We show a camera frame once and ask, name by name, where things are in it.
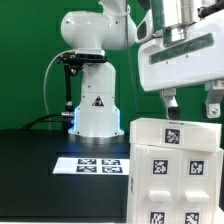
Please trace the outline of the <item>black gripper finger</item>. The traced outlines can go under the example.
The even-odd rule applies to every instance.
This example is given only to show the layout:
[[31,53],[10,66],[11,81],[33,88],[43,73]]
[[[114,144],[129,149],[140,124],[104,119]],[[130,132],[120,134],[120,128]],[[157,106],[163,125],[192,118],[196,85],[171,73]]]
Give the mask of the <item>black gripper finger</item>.
[[181,115],[181,108],[176,101],[176,89],[169,88],[160,91],[161,99],[166,108],[166,116],[168,119],[178,120]]
[[224,80],[213,80],[205,84],[206,101],[202,105],[203,116],[215,119],[221,116],[221,101],[224,98]]

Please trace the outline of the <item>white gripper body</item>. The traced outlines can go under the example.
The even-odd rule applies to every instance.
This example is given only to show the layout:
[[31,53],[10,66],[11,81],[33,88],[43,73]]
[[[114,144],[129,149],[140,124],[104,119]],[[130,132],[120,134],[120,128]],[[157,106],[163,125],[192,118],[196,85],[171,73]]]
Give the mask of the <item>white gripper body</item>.
[[169,47],[161,38],[138,51],[140,83],[145,91],[196,85],[224,78],[224,13],[191,25],[187,39]]

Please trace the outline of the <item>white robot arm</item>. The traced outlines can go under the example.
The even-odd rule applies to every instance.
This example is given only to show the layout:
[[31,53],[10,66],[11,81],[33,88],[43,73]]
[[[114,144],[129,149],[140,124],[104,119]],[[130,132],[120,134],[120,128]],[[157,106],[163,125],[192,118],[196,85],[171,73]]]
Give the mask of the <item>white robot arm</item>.
[[208,119],[221,115],[224,98],[224,0],[138,0],[145,10],[140,24],[130,16],[127,0],[100,0],[103,11],[73,11],[61,22],[61,34],[71,50],[59,60],[65,79],[83,73],[81,102],[72,105],[66,85],[68,133],[83,142],[120,139],[120,111],[115,106],[116,72],[107,50],[138,43],[138,71],[144,91],[158,91],[167,117],[178,119],[178,87],[203,84],[202,106]]

